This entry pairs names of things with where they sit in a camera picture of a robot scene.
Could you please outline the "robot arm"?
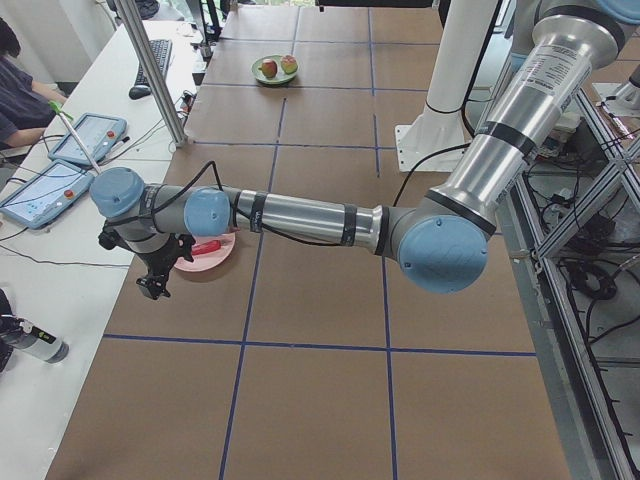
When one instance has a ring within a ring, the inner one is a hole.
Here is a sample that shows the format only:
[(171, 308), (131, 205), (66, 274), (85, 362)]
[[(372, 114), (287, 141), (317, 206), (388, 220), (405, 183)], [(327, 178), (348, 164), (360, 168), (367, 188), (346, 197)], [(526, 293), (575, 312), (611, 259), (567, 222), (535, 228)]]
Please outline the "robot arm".
[(632, 1), (544, 3), (534, 20), (534, 46), (447, 180), (415, 207), (352, 204), (222, 183), (148, 184), (117, 167), (97, 176), (90, 195), (105, 224), (105, 248), (135, 253), (150, 298), (166, 292), (170, 271), (189, 259), (194, 241), (234, 227), (271, 231), (322, 247), (359, 246), (395, 260), (416, 285), (452, 293), (471, 285), (488, 260), (495, 211), (525, 164), (590, 73), (610, 64), (639, 22)]

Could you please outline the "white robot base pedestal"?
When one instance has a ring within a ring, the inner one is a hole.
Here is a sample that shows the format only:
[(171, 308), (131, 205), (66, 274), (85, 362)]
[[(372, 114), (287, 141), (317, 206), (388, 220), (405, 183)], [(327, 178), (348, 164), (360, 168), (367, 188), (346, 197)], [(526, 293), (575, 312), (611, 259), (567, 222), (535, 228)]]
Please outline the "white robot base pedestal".
[(497, 0), (452, 0), (423, 112), (395, 127), (399, 170), (451, 172), (464, 154), (463, 105), (485, 39), (500, 11)]

